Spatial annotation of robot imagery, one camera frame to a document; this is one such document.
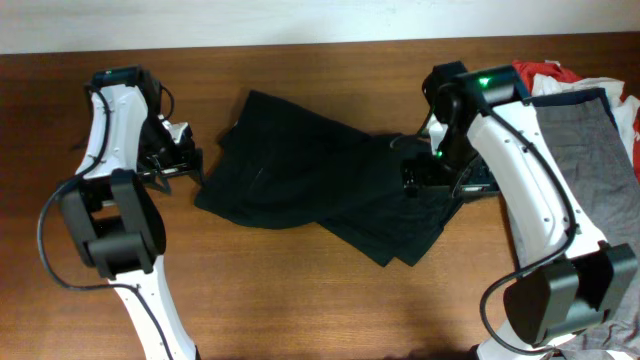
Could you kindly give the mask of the black shorts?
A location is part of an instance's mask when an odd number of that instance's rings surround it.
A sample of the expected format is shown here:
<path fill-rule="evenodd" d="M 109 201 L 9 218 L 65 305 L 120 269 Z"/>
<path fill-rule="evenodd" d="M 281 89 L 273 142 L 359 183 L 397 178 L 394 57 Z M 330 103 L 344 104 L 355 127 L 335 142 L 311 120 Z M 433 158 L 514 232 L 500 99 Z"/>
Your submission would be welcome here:
<path fill-rule="evenodd" d="M 219 145 L 196 207 L 246 227 L 317 223 L 379 266 L 415 265 L 463 204 L 446 192 L 405 194 L 401 165 L 426 144 L 369 135 L 255 90 Z"/>

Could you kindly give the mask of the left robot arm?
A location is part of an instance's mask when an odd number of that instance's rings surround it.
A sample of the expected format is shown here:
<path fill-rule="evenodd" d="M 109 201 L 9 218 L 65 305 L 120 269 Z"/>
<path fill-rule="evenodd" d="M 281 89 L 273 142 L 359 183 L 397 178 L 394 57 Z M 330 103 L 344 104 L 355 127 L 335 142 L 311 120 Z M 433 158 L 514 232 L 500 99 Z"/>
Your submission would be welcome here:
<path fill-rule="evenodd" d="M 162 109 L 169 90 L 140 65 L 96 72 L 86 84 L 92 124 L 75 174 L 57 203 L 83 264 L 120 297 L 148 359 L 197 359 L 165 274 L 167 237 L 148 191 L 169 179 L 203 181 L 203 155 L 188 123 Z"/>

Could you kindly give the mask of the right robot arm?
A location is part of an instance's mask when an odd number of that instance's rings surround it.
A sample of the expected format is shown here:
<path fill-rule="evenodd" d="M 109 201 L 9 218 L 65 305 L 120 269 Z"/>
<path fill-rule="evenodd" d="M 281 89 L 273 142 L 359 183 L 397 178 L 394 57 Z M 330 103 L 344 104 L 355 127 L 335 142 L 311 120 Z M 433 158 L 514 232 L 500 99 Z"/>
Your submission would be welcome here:
<path fill-rule="evenodd" d="M 405 193 L 501 194 L 522 241 L 518 269 L 492 284 L 503 291 L 506 321 L 470 357 L 541 359 L 610 321 L 637 257 L 628 244 L 610 244 L 573 195 L 515 68 L 441 64 L 422 91 L 430 110 L 418 136 L 431 149 L 403 163 Z"/>

